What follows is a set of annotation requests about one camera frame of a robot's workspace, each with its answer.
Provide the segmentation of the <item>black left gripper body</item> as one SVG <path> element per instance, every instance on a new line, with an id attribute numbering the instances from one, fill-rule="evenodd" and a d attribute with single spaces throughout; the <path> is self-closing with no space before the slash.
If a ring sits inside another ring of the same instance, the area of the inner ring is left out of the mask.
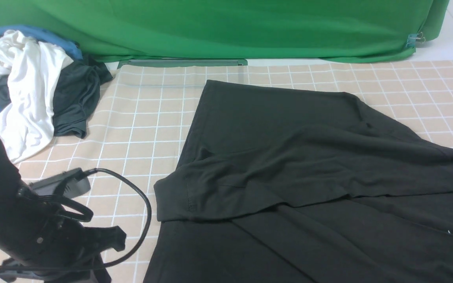
<path id="1" fill-rule="evenodd" d="M 59 204 L 24 197 L 0 197 L 0 249 L 9 255 L 4 267 L 83 267 L 81 272 L 0 271 L 7 283 L 18 278 L 45 283 L 109 283 L 101 252 L 125 249 L 126 233 L 118 226 L 84 227 L 77 220 L 57 216 Z"/>

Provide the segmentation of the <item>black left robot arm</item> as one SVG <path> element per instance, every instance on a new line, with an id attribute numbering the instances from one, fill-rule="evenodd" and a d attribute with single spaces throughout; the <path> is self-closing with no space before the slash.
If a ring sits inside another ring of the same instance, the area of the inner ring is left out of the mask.
<path id="1" fill-rule="evenodd" d="M 89 228 L 93 212 L 74 201 L 90 190 L 81 168 L 26 184 L 0 140 L 0 249 L 9 255 L 0 279 L 110 283 L 101 253 L 125 249 L 119 227 Z"/>

